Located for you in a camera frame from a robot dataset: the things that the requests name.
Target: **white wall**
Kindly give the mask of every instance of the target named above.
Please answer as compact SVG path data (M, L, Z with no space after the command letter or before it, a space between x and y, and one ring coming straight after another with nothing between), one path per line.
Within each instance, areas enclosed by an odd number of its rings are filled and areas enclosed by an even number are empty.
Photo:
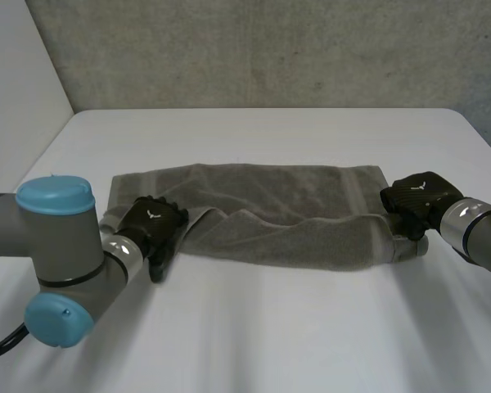
M0 192L12 191L73 115L23 0L0 0Z

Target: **towel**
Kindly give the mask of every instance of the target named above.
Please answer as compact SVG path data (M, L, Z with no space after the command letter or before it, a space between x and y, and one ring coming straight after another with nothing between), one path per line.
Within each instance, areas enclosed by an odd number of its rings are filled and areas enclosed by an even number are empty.
M176 251L250 264L356 270L427 252L381 204L377 166L189 165L112 180L104 233L140 196L189 210Z

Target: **concrete wall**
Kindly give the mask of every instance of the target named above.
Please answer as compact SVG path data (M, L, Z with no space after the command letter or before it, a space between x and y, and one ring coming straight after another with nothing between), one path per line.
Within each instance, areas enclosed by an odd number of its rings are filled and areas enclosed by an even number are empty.
M447 107L491 144L491 0L27 3L76 111Z
M11 192L73 115L23 0L0 0L0 192Z

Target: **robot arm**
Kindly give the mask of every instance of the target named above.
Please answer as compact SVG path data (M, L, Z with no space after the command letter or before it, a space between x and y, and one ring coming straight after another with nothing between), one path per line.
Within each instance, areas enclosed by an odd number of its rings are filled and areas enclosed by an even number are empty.
M32 259L40 292L25 326L49 346L76 345L149 259L151 281L164 276L166 250L187 211L164 198L138 198L118 231L101 241L91 185L51 176L0 194L0 256Z
M490 204L464 197L432 172L397 180L381 191L381 200L389 213L400 216L409 239L435 229L462 258L491 272Z

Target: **black cable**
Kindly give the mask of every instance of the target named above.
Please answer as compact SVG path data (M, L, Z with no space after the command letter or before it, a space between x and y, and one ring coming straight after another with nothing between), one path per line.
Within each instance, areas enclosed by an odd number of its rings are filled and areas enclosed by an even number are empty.
M22 323L13 333L0 341L0 356L17 346L29 334L27 327Z

